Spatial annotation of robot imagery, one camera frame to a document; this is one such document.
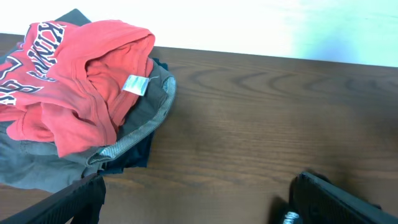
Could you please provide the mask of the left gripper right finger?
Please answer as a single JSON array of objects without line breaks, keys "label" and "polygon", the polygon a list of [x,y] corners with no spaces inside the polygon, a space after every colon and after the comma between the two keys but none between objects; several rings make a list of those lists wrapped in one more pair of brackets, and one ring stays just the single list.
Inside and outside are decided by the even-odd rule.
[{"label": "left gripper right finger", "polygon": [[302,223],[397,224],[397,217],[332,184],[325,176],[301,172],[289,192],[289,205]]}]

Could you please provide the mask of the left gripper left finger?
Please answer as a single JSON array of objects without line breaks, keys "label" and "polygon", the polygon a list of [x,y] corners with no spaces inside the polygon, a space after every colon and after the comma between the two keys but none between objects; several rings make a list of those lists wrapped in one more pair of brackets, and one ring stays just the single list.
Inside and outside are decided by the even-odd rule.
[{"label": "left gripper left finger", "polygon": [[97,224],[105,201],[102,176],[91,174],[37,204],[1,220],[1,224]]}]

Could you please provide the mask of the grey folded garment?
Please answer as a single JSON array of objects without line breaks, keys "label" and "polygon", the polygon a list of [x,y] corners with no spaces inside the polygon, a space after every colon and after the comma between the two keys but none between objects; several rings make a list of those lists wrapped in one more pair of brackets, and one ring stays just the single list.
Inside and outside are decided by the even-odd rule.
[{"label": "grey folded garment", "polygon": [[[76,26],[91,23],[78,10],[72,10],[54,21],[67,22]],[[22,42],[1,58],[1,65]],[[147,78],[130,76],[123,88],[128,92],[138,94],[139,97],[144,96],[149,78],[150,75]],[[116,144],[121,127],[118,128],[117,140],[114,144],[94,146],[84,152],[60,157],[54,142],[13,140],[7,135],[8,126],[7,121],[1,120],[1,182],[20,189],[40,189],[48,192],[57,192],[87,175],[98,173],[103,160],[100,152]]]}]

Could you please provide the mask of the dark navy folded garment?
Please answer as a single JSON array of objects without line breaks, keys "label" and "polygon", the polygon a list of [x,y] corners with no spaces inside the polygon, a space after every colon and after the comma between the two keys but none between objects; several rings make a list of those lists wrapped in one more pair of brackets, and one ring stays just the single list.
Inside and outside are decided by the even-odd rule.
[{"label": "dark navy folded garment", "polygon": [[166,119],[177,85],[166,63],[154,58],[154,67],[144,96],[128,111],[119,128],[116,144],[100,152],[101,175],[121,174],[125,168],[146,167],[155,130]]}]

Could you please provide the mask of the red printed t-shirt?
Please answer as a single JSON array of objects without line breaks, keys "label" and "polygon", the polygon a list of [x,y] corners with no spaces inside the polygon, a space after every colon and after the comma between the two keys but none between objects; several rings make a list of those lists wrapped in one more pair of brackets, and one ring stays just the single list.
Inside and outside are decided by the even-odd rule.
[{"label": "red printed t-shirt", "polygon": [[31,24],[1,65],[7,135],[54,142],[60,157],[114,144],[139,97],[124,84],[150,75],[154,43],[150,30],[118,20]]}]

